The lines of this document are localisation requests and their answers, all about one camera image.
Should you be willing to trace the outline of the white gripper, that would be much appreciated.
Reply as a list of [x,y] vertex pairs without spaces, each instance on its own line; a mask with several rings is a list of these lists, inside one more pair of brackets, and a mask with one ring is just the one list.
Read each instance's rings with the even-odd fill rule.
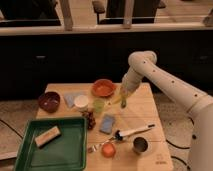
[[142,82],[142,78],[143,76],[132,68],[129,68],[127,73],[123,76],[120,89],[122,109],[127,106],[128,93],[133,93],[138,89]]

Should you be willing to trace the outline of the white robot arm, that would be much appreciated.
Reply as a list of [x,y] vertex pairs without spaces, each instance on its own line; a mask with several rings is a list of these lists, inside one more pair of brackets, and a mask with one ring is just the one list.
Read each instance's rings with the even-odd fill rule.
[[194,120],[188,154],[190,171],[213,171],[213,96],[182,81],[157,65],[153,51],[136,51],[129,55],[129,69],[122,78],[120,92],[132,95],[146,77],[168,98],[180,105]]

